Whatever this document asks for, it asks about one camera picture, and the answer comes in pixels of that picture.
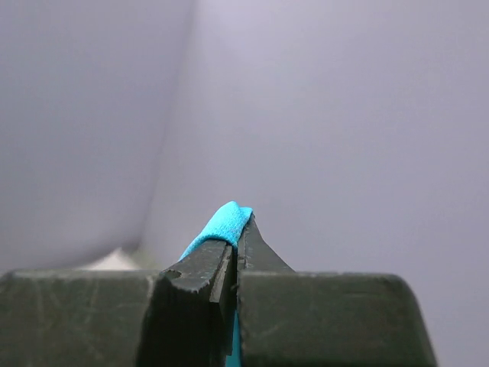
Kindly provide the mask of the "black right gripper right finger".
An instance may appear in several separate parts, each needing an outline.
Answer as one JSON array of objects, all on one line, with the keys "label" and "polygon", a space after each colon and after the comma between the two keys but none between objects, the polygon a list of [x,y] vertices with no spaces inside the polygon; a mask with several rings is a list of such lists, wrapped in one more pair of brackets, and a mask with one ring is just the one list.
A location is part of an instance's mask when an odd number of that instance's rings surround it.
[{"label": "black right gripper right finger", "polygon": [[408,283],[394,274],[294,271],[254,220],[238,242],[243,366],[435,366]]}]

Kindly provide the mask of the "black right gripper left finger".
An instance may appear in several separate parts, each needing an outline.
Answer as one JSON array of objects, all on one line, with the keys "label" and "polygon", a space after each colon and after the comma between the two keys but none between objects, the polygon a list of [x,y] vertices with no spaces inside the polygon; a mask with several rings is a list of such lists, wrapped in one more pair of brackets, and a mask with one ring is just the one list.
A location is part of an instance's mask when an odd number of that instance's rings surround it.
[{"label": "black right gripper left finger", "polygon": [[1,279],[3,366],[222,366],[233,248],[209,241],[166,270],[17,270]]}]

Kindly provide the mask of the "teal t shirt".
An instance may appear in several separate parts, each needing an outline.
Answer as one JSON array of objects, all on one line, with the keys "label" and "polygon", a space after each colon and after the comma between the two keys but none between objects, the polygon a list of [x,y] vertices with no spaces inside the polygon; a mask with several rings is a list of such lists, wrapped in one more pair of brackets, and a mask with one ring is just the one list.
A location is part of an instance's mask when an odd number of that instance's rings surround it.
[{"label": "teal t shirt", "polygon": [[[235,201],[230,201],[221,206],[207,222],[200,234],[198,234],[198,236],[187,246],[179,260],[181,261],[191,252],[200,247],[205,241],[211,239],[223,240],[237,249],[238,240],[252,214],[253,209],[251,207],[240,206]],[[235,311],[232,334],[232,354],[227,356],[225,366],[241,367],[240,357],[238,312]]]}]

